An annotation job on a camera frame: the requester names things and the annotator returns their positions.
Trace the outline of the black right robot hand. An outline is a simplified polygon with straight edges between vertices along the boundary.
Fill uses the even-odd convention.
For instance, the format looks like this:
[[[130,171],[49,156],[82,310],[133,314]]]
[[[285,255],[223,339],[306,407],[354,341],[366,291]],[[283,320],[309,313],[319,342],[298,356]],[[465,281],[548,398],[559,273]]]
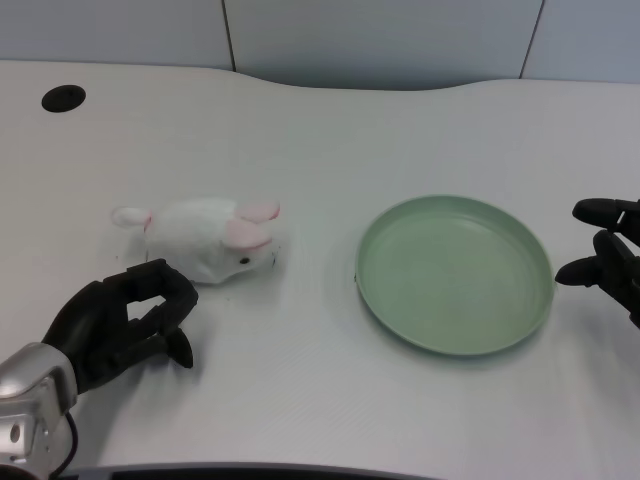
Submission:
[[[598,286],[639,324],[639,257],[623,242],[639,243],[639,203],[590,198],[572,210],[577,220],[599,228],[593,237],[595,254],[562,266],[555,281],[566,286]]]

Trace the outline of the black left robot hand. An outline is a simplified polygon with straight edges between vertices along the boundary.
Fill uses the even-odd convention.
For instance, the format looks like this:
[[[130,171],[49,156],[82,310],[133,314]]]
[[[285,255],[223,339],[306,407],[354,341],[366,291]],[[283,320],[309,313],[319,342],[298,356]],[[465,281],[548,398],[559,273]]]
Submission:
[[[43,342],[71,362],[80,394],[97,389],[157,355],[194,365],[180,329],[198,302],[193,284],[165,260],[94,281],[61,309]]]

